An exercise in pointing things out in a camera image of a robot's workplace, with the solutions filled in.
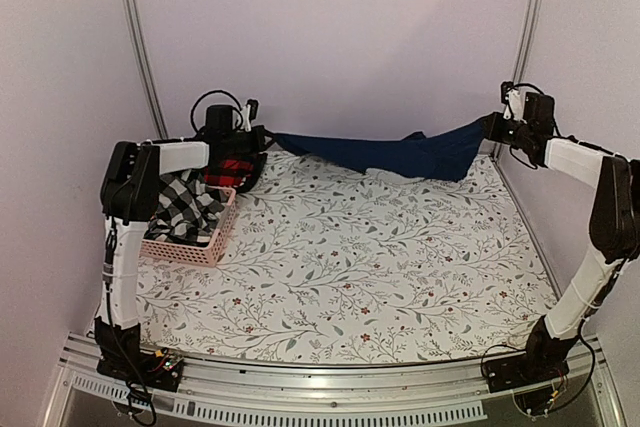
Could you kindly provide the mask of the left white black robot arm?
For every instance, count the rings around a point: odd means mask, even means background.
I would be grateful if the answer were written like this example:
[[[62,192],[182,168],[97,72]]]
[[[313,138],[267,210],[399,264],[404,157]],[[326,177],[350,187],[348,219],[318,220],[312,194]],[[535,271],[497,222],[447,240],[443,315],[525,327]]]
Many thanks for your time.
[[[182,359],[166,348],[160,356],[141,350],[136,307],[138,257],[148,223],[159,205],[160,176],[201,169],[235,152],[259,152],[265,148],[267,136],[262,126],[224,137],[207,128],[191,138],[116,144],[101,188],[105,257],[101,301],[94,319],[95,340],[101,351],[98,373],[124,381],[140,396],[147,396],[151,389],[178,390]]]

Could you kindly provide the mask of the navy blue t-shirt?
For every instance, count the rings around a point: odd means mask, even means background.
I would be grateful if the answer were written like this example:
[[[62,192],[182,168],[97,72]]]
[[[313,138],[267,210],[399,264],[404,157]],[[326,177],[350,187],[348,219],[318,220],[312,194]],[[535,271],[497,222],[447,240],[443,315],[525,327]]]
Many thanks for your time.
[[[283,150],[310,155],[359,173],[377,169],[406,178],[458,182],[464,179],[484,139],[483,117],[428,137],[417,131],[400,140],[362,140],[275,133]]]

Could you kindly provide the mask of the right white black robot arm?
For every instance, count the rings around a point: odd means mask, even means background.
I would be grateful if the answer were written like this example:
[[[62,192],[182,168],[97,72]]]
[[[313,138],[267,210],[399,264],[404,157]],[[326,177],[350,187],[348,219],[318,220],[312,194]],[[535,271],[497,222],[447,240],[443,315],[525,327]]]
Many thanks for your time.
[[[586,320],[601,307],[625,265],[639,256],[639,162],[558,134],[555,101],[524,83],[501,87],[503,113],[485,136],[522,151],[536,168],[566,174],[595,191],[584,259],[557,304],[533,326],[524,351],[493,359],[481,372],[492,392],[566,375],[568,354]]]

